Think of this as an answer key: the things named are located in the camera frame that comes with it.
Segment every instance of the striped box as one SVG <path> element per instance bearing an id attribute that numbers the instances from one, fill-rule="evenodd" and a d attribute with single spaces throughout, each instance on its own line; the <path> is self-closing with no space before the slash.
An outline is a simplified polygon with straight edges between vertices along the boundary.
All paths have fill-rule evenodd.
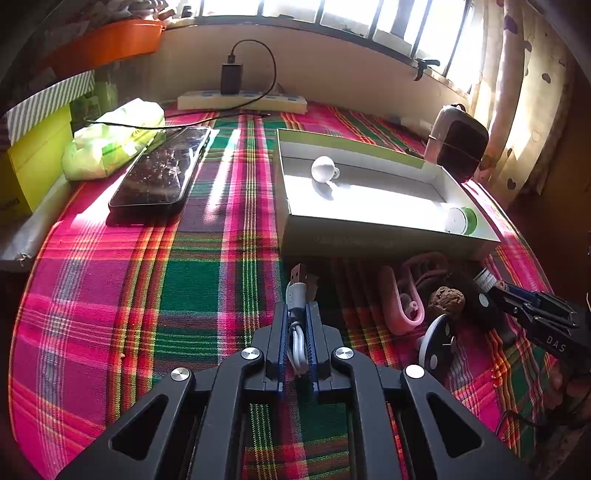
<path id="1" fill-rule="evenodd" d="M 95 87 L 93 70 L 75 75 L 30 96 L 0 118 L 0 152 L 8 150 L 43 119 Z"/>

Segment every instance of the pink plastic item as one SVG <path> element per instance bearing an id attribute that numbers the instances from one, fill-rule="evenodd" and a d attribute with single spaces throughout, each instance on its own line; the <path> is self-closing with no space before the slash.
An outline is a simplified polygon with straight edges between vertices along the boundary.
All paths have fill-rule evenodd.
<path id="1" fill-rule="evenodd" d="M 445 275 L 447 259 L 438 252 L 417 255 L 402 264 L 402 279 L 396 281 L 394 270 L 384 265 L 379 272 L 379 293 L 388 329 L 394 335 L 404 335 L 422 324 L 425 309 L 417 286 L 424 280 Z"/>

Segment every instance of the heart pattern curtain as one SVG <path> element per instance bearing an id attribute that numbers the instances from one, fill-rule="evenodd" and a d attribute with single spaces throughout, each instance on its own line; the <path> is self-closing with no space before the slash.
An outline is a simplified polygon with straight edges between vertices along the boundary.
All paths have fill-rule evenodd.
<path id="1" fill-rule="evenodd" d="M 475 178 L 507 207 L 521 191 L 541 193 L 566 123 L 574 60 L 525 0 L 475 0 L 474 7 L 483 42 L 469 113 L 490 136 Z"/>

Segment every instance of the plaid tablecloth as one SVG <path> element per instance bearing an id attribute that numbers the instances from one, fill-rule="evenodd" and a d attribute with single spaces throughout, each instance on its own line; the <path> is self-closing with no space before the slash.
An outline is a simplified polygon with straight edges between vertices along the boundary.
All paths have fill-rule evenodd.
<path id="1" fill-rule="evenodd" d="M 172 369 L 217 365 L 271 323 L 285 286 L 271 181 L 275 129 L 423 150 L 381 119 L 313 103 L 305 115 L 244 114 L 210 126 L 213 138 L 181 215 L 108 226 L 108 200 L 121 175 L 88 182 L 39 254 L 14 332 L 9 405 L 20 448 L 48 480 Z M 548 290 L 511 222 L 478 185 L 469 189 L 503 237 L 486 266 L 515 284 Z M 420 331 L 389 334 L 368 263 L 326 259 L 313 271 L 323 321 L 341 328 L 345 344 L 380 364 L 416 361 Z M 459 327 L 459 346 L 447 384 L 489 428 L 508 408 L 540 418 L 551 362 L 542 350 L 521 333 L 504 349 L 495 332 L 483 335 L 471 322 Z M 342 406 L 318 406 L 305 385 L 290 381 L 284 402 L 253 406 L 251 416 L 244 478 L 349 477 Z M 533 453 L 527 427 L 507 424 L 504 439 L 523 458 Z"/>

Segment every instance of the black smartphone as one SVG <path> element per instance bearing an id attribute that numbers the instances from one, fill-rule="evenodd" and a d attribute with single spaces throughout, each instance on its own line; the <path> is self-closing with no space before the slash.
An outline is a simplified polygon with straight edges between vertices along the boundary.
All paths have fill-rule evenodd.
<path id="1" fill-rule="evenodd" d="M 140 153 L 109 201 L 109 210 L 145 217 L 182 208 L 210 132 L 209 127 L 187 127 Z"/>

